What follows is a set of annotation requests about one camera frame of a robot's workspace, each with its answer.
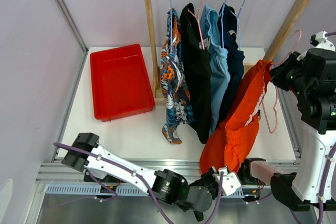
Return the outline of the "navy blue shorts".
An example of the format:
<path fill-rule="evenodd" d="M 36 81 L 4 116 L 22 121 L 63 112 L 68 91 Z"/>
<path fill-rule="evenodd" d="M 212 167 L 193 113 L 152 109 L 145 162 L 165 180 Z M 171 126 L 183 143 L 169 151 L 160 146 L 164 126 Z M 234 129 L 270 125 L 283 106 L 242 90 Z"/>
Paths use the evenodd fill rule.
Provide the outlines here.
<path fill-rule="evenodd" d="M 219 119 L 217 125 L 220 125 L 224 121 L 229 111 L 233 105 L 233 102 L 236 98 L 243 74 L 244 74 L 244 65 L 243 61 L 245 59 L 244 52 L 238 49 L 237 39 L 237 21 L 236 17 L 231 13 L 235 13 L 233 7 L 225 5 L 224 10 L 224 47 L 228 51 L 227 54 L 227 65 L 228 73 L 230 75 L 230 81 L 228 83 L 227 89 L 224 93 L 223 100 L 219 110 Z M 221 22 L 220 18 L 217 22 L 217 27 L 220 32 L 221 39 Z"/>

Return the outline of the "patterned blue orange shorts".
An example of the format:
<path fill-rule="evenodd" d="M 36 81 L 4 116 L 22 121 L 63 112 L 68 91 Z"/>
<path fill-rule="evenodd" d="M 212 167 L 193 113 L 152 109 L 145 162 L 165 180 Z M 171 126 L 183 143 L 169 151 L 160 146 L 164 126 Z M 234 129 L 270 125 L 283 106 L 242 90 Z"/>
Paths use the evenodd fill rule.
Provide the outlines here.
<path fill-rule="evenodd" d="M 162 127 L 162 133 L 168 142 L 176 145 L 182 143 L 177 134 L 178 126 L 195 122 L 181 56 L 180 27 L 177 11 L 173 8 L 173 52 L 170 52 L 169 10 L 166 39 L 161 49 L 159 80 L 163 97 L 166 98 L 166 123 Z"/>

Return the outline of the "light blue shorts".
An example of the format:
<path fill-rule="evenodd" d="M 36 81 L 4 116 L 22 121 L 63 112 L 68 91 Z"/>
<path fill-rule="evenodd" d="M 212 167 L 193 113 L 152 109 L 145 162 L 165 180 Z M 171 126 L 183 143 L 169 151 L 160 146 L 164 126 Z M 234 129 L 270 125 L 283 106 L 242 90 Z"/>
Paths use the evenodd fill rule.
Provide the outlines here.
<path fill-rule="evenodd" d="M 219 110 L 224 93 L 230 81 L 228 73 L 228 51 L 221 46 L 220 32 L 217 27 L 218 12 L 205 5 L 201 15 L 200 26 L 205 49 L 210 53 L 209 64 L 211 67 L 211 124 L 209 135 L 216 129 L 219 119 Z"/>

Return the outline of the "black shorts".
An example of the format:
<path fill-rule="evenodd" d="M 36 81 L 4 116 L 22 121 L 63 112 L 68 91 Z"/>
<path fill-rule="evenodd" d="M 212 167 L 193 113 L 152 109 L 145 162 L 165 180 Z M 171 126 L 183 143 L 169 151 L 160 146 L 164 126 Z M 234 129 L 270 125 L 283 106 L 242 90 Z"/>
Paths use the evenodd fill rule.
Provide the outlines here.
<path fill-rule="evenodd" d="M 194 5 L 188 3 L 180 14 L 181 56 L 184 65 L 185 81 L 190 93 L 190 103 L 195 122 L 191 127 L 196 131 L 199 141 L 205 144 L 211 126 L 211 54 L 200 45 L 201 36 Z"/>

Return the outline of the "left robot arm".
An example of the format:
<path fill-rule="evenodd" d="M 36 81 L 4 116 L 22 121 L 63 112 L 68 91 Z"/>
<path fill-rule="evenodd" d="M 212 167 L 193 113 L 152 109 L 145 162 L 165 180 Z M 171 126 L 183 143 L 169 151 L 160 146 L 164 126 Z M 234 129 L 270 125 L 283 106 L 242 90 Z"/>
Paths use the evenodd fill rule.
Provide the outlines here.
<path fill-rule="evenodd" d="M 94 181 L 108 182 L 114 177 L 149 195 L 168 223 L 171 220 L 163 211 L 162 203 L 176 205 L 184 212 L 191 210 L 197 221 L 203 221 L 203 213 L 212 204 L 218 205 L 222 195 L 222 179 L 215 178 L 218 173 L 213 168 L 188 183 L 183 175 L 169 169 L 145 168 L 114 155 L 100 144 L 99 136 L 94 133 L 78 134 L 72 145 L 54 145 L 67 151 L 62 164 L 87 172 Z"/>

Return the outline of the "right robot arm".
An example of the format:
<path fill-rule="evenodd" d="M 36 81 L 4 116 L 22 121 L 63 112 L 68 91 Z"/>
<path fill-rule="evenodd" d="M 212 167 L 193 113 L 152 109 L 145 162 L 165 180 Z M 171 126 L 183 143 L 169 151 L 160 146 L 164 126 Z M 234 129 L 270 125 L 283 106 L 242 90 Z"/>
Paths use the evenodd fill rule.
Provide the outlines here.
<path fill-rule="evenodd" d="M 334 211 L 331 182 L 335 169 L 335 50 L 310 48 L 293 52 L 271 69 L 271 83 L 291 91 L 304 126 L 304 143 L 296 173 L 285 174 L 263 158 L 244 160 L 240 179 L 261 180 L 273 196 L 293 211 Z"/>

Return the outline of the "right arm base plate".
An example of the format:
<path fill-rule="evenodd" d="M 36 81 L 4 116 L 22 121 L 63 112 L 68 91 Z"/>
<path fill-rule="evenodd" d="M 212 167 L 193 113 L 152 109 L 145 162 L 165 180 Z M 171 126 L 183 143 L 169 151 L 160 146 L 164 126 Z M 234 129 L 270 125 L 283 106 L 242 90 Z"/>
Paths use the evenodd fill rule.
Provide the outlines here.
<path fill-rule="evenodd" d="M 241 185 L 270 185 L 270 178 L 254 177 L 250 170 L 243 170 L 243 172 L 235 172 L 226 167 L 226 176 L 239 182 Z"/>

